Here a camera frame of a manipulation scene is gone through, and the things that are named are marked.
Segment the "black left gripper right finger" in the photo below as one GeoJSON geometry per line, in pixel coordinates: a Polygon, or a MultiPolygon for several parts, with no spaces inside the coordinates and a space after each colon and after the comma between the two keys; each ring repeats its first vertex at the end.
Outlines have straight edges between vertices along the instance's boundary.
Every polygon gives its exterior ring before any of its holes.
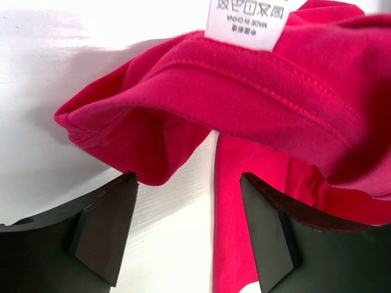
{"type": "Polygon", "coordinates": [[[389,292],[390,226],[329,215],[252,173],[240,179],[262,292],[389,292]]]}

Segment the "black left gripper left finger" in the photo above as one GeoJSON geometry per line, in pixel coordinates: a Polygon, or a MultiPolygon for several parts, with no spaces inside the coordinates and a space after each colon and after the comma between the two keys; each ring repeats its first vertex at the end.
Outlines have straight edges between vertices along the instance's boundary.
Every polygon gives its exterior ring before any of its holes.
{"type": "Polygon", "coordinates": [[[2,292],[109,292],[117,285],[138,191],[124,173],[100,188],[1,225],[2,292]]]}

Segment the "red t shirt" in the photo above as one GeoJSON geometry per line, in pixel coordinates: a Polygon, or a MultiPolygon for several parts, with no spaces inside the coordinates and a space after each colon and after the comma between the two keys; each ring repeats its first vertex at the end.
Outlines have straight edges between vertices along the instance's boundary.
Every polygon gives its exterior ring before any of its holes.
{"type": "Polygon", "coordinates": [[[239,178],[312,208],[390,223],[390,14],[307,1],[273,49],[234,22],[171,38],[82,89],[54,114],[85,152],[160,186],[217,131],[213,291],[257,281],[239,178]]]}

